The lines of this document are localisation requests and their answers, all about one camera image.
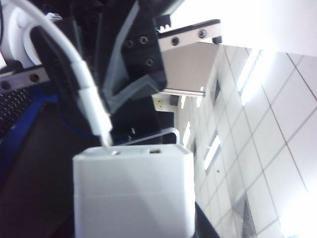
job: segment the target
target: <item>white power adapter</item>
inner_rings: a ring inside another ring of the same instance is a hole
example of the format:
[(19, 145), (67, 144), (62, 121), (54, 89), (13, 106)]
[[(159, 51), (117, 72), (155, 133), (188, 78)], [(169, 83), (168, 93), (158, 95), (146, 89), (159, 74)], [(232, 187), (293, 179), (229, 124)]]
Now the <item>white power adapter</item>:
[(76, 238), (193, 236), (193, 154), (181, 145), (89, 148), (73, 172)]

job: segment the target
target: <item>black cable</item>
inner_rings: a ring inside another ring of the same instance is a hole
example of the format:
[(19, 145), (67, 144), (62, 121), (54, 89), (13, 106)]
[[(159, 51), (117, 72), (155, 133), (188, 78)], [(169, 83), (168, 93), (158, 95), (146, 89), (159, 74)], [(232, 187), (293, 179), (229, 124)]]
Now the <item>black cable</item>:
[(0, 46), (2, 46), (2, 39), (3, 39), (3, 32), (4, 32), (4, 23), (3, 23), (3, 13), (2, 13), (2, 3), (0, 1), (0, 21), (1, 21), (1, 27), (0, 27)]

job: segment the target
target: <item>white cable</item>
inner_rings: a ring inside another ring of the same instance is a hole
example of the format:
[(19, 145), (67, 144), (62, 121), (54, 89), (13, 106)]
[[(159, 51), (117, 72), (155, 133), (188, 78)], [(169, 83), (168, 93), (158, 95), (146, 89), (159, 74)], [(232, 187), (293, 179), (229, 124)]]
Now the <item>white cable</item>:
[(60, 48), (65, 52), (72, 65), (77, 63), (81, 64), (81, 67), (77, 68), (79, 70), (74, 71), (81, 88), (87, 88), (89, 86), (95, 85), (90, 73), (88, 75), (85, 73), (85, 78), (78, 77), (78, 75), (83, 74), (83, 71), (87, 71), (88, 67), (86, 63), (83, 62), (81, 56), (79, 55), (73, 44), (70, 42), (70, 40), (61, 32), (61, 30), (57, 26), (55, 26), (54, 23), (45, 18), (45, 15), (27, 0), (11, 0), (11, 2), (14, 3), (17, 7), (23, 9), (32, 18), (34, 18), (40, 24), (40, 26), (44, 28), (44, 30), (56, 41)]
[(100, 135), (103, 144), (111, 144), (111, 137), (109, 135), (112, 129), (111, 121), (101, 102), (95, 82), (86, 62), (82, 60), (76, 48), (61, 30), (56, 27), (54, 23), (45, 18), (45, 15), (33, 4), (27, 0), (11, 0), (11, 2), (34, 18), (69, 58), (71, 67), (81, 88), (79, 95), (81, 96), (93, 134)]

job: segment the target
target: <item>cable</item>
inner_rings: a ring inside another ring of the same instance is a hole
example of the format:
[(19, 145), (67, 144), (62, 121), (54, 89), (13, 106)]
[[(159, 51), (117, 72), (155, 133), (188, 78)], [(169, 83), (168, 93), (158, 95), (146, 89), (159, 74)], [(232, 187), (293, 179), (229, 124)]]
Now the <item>cable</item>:
[(3, 22), (3, 12), (2, 12), (2, 3), (0, 1), (0, 21), (1, 21), (1, 28), (0, 28), (0, 46), (2, 46), (3, 40), (3, 32), (4, 32), (4, 22)]
[(84, 106), (91, 130), (94, 135), (99, 135), (101, 137), (103, 146), (107, 147), (111, 145), (112, 139), (110, 131), (112, 129), (112, 124), (108, 113), (101, 102), (98, 89), (86, 62), (82, 60), (76, 48), (61, 30), (45, 18), (45, 15), (32, 3), (27, 0), (11, 0), (11, 2), (33, 17), (64, 51), (71, 62), (71, 67), (81, 88), (78, 93)]
[(75, 128), (73, 127), (72, 124), (70, 124), (67, 119), (65, 118), (63, 112), (61, 111), (61, 108), (60, 108), (60, 105), (58, 104), (57, 105), (57, 108), (58, 108), (58, 114), (61, 118), (61, 120), (64, 122), (64, 124), (71, 130), (73, 131), (74, 133), (78, 134), (78, 135), (81, 135), (81, 136), (84, 136), (84, 137), (96, 137), (95, 135), (91, 134), (91, 133), (88, 133), (88, 132), (85, 132), (85, 131), (82, 131), (78, 128)]

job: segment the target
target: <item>metal bracket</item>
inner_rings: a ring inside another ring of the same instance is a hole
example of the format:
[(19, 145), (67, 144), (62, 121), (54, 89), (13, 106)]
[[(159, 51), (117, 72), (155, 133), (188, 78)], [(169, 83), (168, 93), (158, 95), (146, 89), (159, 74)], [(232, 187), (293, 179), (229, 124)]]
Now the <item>metal bracket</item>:
[(160, 93), (167, 94), (167, 95), (176, 95), (176, 96), (188, 96), (188, 97), (204, 97), (206, 94), (205, 92), (196, 92), (196, 91), (185, 91), (185, 90), (178, 90), (178, 89), (169, 89), (165, 88)]
[(19, 73), (5, 73), (0, 76), (0, 94), (48, 82), (49, 80), (42, 66), (28, 68)]
[(220, 20), (210, 20), (191, 26), (186, 26), (172, 31), (167, 31), (159, 35), (159, 47), (161, 52), (174, 48), (193, 44), (212, 38), (215, 44), (221, 43)]
[(156, 137), (159, 137), (159, 136), (168, 135), (168, 134), (171, 134), (171, 133), (175, 134), (175, 137), (176, 137), (176, 143), (175, 144), (179, 144), (180, 143), (179, 131), (177, 129), (173, 128), (173, 127), (169, 127), (169, 128), (162, 129), (157, 134), (149, 135), (149, 136), (143, 137), (141, 139), (132, 140), (132, 141), (120, 144), (120, 145), (131, 145), (131, 144), (139, 143), (139, 142), (142, 142), (142, 141), (145, 141), (145, 140), (150, 140), (150, 139), (153, 139), (153, 138), (156, 138)]

